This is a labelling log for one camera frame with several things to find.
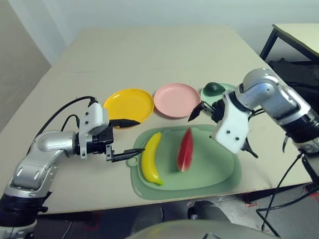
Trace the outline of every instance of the white wall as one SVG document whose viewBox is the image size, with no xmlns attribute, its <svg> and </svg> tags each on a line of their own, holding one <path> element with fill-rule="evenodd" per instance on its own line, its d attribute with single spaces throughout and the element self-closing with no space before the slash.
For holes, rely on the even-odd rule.
<svg viewBox="0 0 319 239">
<path fill-rule="evenodd" d="M 9 1 L 51 63 L 84 27 L 228 23 L 259 54 L 273 23 L 319 22 L 319 0 Z M 306 59 L 278 41 L 268 59 L 281 57 Z"/>
<path fill-rule="evenodd" d="M 48 71 L 50 64 L 6 0 L 0 0 L 0 32 L 0 131 L 2 131 Z"/>
</svg>

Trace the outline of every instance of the red watermelon slice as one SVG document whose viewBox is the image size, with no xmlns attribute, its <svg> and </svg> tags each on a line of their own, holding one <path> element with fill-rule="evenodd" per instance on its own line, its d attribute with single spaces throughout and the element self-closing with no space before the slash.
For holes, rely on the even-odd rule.
<svg viewBox="0 0 319 239">
<path fill-rule="evenodd" d="M 186 130 L 184 137 L 181 141 L 178 156 L 177 156 L 177 168 L 180 172 L 185 172 L 190 168 L 190 164 L 193 157 L 193 135 L 191 128 Z"/>
</svg>

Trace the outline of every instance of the pink plate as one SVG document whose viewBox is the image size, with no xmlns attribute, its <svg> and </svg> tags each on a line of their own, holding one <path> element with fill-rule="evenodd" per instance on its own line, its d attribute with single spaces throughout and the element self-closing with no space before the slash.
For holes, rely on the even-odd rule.
<svg viewBox="0 0 319 239">
<path fill-rule="evenodd" d="M 200 95 L 197 90 L 182 83 L 164 85 L 154 95 L 156 108 L 173 118 L 189 116 L 199 103 Z"/>
</svg>

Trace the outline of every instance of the toy banana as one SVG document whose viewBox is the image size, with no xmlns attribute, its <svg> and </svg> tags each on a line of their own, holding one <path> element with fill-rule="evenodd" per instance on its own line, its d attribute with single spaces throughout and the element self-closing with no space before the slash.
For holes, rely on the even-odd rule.
<svg viewBox="0 0 319 239">
<path fill-rule="evenodd" d="M 160 138 L 161 132 L 155 133 L 146 144 L 145 151 L 142 154 L 142 172 L 149 182 L 163 185 L 155 166 L 155 153 L 160 143 Z"/>
</svg>

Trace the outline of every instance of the green cutting board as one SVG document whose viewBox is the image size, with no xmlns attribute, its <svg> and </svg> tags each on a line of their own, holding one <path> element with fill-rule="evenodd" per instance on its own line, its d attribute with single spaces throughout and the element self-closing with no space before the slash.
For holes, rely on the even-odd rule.
<svg viewBox="0 0 319 239">
<path fill-rule="evenodd" d="M 160 200 L 191 196 L 205 196 L 227 192 L 241 179 L 241 168 L 236 155 L 221 147 L 209 136 L 215 127 L 192 125 L 194 142 L 193 160 L 186 172 L 176 166 L 178 149 L 190 126 L 156 128 L 142 133 L 135 142 L 136 148 L 145 147 L 150 137 L 162 132 L 156 151 L 156 168 L 164 185 L 148 182 L 142 173 L 141 155 L 127 161 L 131 168 L 132 186 L 144 199 Z"/>
</svg>

